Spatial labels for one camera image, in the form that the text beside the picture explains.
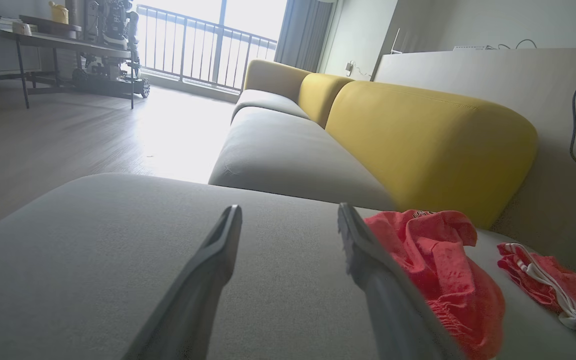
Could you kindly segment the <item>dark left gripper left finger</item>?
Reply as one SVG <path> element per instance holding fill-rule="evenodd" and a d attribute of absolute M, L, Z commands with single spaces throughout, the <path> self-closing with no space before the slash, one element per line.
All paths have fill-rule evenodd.
<path fill-rule="evenodd" d="M 243 213 L 226 207 L 155 307 L 124 360 L 204 360 L 222 290 L 237 259 Z"/>

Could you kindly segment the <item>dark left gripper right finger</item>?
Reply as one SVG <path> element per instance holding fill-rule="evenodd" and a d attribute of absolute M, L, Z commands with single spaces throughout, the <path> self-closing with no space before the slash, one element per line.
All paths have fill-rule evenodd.
<path fill-rule="evenodd" d="M 459 344 L 427 305 L 423 294 L 352 205 L 339 205 L 337 224 L 346 272 L 365 294 L 380 359 L 464 359 Z"/>

